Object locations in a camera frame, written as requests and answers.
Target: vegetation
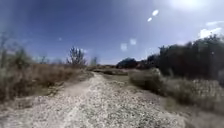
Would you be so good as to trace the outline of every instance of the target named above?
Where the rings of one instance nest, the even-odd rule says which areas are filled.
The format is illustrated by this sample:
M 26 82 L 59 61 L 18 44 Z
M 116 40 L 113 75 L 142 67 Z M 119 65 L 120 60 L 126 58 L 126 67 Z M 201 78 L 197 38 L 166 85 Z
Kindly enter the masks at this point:
M 77 76 L 76 69 L 85 64 L 84 53 L 74 48 L 68 63 L 50 63 L 45 57 L 35 61 L 23 47 L 10 40 L 5 33 L 0 37 L 0 102 L 58 85 L 60 81 Z
M 97 66 L 99 64 L 99 59 L 95 56 L 90 60 L 90 66 Z
M 140 88 L 172 97 L 180 104 L 224 114 L 224 90 L 216 81 L 164 77 L 153 70 L 132 72 L 129 80 Z
M 84 59 L 85 53 L 82 49 L 71 48 L 69 58 L 67 59 L 67 63 L 71 67 L 84 67 L 86 64 L 86 60 Z
M 139 69 L 156 67 L 164 75 L 217 79 L 219 71 L 224 68 L 223 55 L 223 40 L 214 35 L 185 45 L 163 46 L 159 54 L 151 55 L 138 64 L 134 59 L 125 59 L 119 62 L 117 67 L 140 67 Z
M 119 62 L 116 67 L 117 68 L 135 68 L 137 66 L 137 61 L 133 58 L 126 58 Z

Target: weeds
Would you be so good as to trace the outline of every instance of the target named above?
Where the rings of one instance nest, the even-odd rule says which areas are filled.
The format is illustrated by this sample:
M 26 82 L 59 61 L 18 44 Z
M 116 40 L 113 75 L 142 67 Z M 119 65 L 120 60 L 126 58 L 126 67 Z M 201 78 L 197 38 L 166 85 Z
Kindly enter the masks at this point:
M 130 81 L 143 89 L 168 96 L 184 105 L 196 105 L 204 110 L 224 113 L 224 90 L 216 81 L 165 78 L 152 72 L 136 72 Z

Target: shrub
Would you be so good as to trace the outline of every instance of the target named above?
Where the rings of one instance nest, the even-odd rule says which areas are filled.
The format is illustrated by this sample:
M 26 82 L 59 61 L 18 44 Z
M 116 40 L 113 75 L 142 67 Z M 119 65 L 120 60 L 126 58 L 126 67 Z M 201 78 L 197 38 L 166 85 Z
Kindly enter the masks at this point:
M 168 96 L 184 105 L 224 114 L 224 90 L 211 80 L 187 80 L 161 77 L 158 69 L 130 73 L 130 81 L 138 87 L 161 96 Z
M 85 53 L 82 49 L 71 48 L 67 63 L 72 67 L 84 67 L 86 60 L 84 59 Z
M 165 95 L 165 86 L 158 69 L 149 71 L 132 72 L 129 74 L 130 81 L 136 86 L 150 90 L 159 95 Z
M 126 58 L 119 62 L 116 67 L 117 68 L 135 68 L 137 66 L 137 61 L 133 58 Z

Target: dirt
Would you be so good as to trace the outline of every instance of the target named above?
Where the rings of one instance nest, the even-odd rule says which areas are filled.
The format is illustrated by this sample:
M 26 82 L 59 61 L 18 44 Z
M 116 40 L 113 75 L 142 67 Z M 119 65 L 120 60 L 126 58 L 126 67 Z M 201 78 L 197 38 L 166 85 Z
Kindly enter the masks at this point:
M 53 97 L 0 113 L 1 128 L 185 128 L 186 118 L 168 112 L 163 99 L 99 74 L 66 86 Z

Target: cloud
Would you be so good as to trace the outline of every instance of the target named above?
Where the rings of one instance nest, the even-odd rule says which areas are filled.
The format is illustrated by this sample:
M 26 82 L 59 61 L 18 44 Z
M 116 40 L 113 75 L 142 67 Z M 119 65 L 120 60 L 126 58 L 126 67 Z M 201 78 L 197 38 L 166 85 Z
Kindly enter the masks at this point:
M 212 21 L 212 22 L 207 22 L 206 26 L 215 26 L 221 23 L 224 23 L 224 21 Z
M 152 12 L 152 15 L 153 16 L 157 16 L 159 14 L 159 10 L 154 10 L 153 12 Z
M 121 43 L 120 48 L 121 48 L 121 51 L 122 51 L 122 52 L 125 52 L 125 51 L 128 50 L 128 45 L 127 45 L 126 43 Z
M 211 30 L 202 29 L 199 32 L 199 37 L 200 38 L 205 38 L 205 37 L 209 37 L 210 35 L 213 35 L 213 34 L 221 34 L 221 31 L 222 31 L 222 28 L 220 28 L 220 27 L 215 28 L 215 29 L 211 29 Z
M 152 21 L 152 18 L 150 17 L 147 21 L 148 21 L 148 22 Z
M 134 38 L 130 39 L 130 45 L 137 45 L 137 40 Z

